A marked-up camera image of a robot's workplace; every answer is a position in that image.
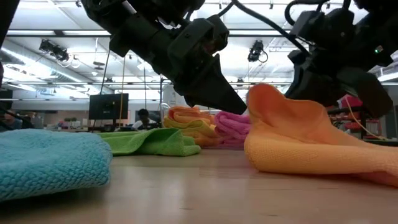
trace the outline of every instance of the orange towel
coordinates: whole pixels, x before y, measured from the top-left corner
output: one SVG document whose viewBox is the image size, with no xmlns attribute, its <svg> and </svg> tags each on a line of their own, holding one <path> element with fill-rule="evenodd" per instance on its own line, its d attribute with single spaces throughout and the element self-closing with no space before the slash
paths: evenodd
<svg viewBox="0 0 398 224">
<path fill-rule="evenodd" d="M 201 147 L 217 146 L 221 139 L 215 133 L 215 125 L 212 122 L 214 117 L 200 112 L 198 108 L 176 106 L 169 110 L 163 126 L 181 129 L 184 136 L 193 137 L 195 144 Z"/>
<path fill-rule="evenodd" d="M 290 100 L 270 85 L 248 94 L 252 130 L 245 153 L 260 171 L 285 174 L 355 174 L 398 187 L 398 148 L 363 142 L 336 129 L 326 109 Z"/>
</svg>

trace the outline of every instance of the person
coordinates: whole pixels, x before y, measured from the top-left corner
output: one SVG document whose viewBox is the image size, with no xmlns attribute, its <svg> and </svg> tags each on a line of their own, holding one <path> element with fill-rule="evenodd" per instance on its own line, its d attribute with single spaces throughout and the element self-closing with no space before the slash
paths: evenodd
<svg viewBox="0 0 398 224">
<path fill-rule="evenodd" d="M 149 112 L 146 109 L 138 111 L 139 121 L 132 125 L 133 130 L 148 130 L 151 128 L 149 124 L 156 124 L 155 121 L 149 118 Z"/>
<path fill-rule="evenodd" d="M 15 112 L 12 110 L 9 110 L 8 112 L 15 114 Z M 4 114 L 3 122 L 14 130 L 22 128 L 22 121 L 19 119 L 16 119 L 15 117 L 13 117 L 7 113 Z M 0 131 L 7 131 L 7 129 L 5 127 L 0 126 Z"/>
</svg>

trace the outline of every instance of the towel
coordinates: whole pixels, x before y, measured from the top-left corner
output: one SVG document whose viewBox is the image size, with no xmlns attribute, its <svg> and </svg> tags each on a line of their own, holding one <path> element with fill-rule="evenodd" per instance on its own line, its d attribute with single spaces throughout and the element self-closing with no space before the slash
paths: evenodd
<svg viewBox="0 0 398 224">
<path fill-rule="evenodd" d="M 0 133 L 0 201 L 102 186 L 111 159 L 109 145 L 96 134 Z"/>
<path fill-rule="evenodd" d="M 317 102 L 290 100 L 270 85 L 250 89 L 252 130 L 244 149 L 255 168 L 284 174 L 353 174 L 398 187 L 398 150 L 335 128 Z"/>
<path fill-rule="evenodd" d="M 216 133 L 222 137 L 222 146 L 243 147 L 249 134 L 251 122 L 248 115 L 237 115 L 221 111 L 215 117 Z"/>
<path fill-rule="evenodd" d="M 175 106 L 169 109 L 164 118 L 165 128 L 178 128 L 183 135 L 193 137 L 195 144 L 201 147 L 217 146 L 219 136 L 215 133 L 215 119 L 209 113 L 200 112 L 198 108 Z"/>
<path fill-rule="evenodd" d="M 131 154 L 191 156 L 200 152 L 193 138 L 185 137 L 175 128 L 152 129 L 143 132 L 99 134 L 110 146 L 113 155 Z"/>
</svg>

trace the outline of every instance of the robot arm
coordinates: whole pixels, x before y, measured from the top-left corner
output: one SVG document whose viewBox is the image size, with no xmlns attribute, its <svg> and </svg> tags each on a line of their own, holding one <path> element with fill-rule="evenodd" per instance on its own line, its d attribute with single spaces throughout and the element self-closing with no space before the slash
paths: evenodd
<svg viewBox="0 0 398 224">
<path fill-rule="evenodd" d="M 326 0 L 294 0 L 294 4 L 317 4 Z M 232 113 L 242 113 L 246 105 L 221 74 L 219 55 L 227 45 L 228 29 L 218 15 L 193 22 L 183 19 L 188 11 L 201 7 L 204 0 L 82 0 L 88 16 L 111 33 L 110 49 L 120 56 L 128 50 L 165 75 L 190 106 L 204 105 Z M 290 53 L 295 79 L 286 93 L 292 99 L 314 100 L 330 106 L 349 93 L 358 96 L 374 117 L 387 113 L 392 101 L 376 76 L 367 73 L 375 65 L 392 62 L 398 49 L 398 10 L 390 0 L 356 0 L 369 14 L 353 25 L 354 15 L 345 0 L 341 9 L 329 14 L 301 13 L 291 18 L 287 34 L 268 18 L 245 8 L 237 0 L 232 5 L 279 31 L 299 50 Z M 170 24 L 166 29 L 162 24 Z M 308 52 L 296 38 L 313 43 Z"/>
</svg>

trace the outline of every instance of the wooden table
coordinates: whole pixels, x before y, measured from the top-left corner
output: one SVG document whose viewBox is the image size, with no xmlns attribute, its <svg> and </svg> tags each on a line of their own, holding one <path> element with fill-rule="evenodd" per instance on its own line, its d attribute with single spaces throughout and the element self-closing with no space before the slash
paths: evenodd
<svg viewBox="0 0 398 224">
<path fill-rule="evenodd" d="M 397 223 L 398 189 L 259 173 L 242 151 L 117 157 L 110 185 L 0 204 L 0 223 Z"/>
</svg>

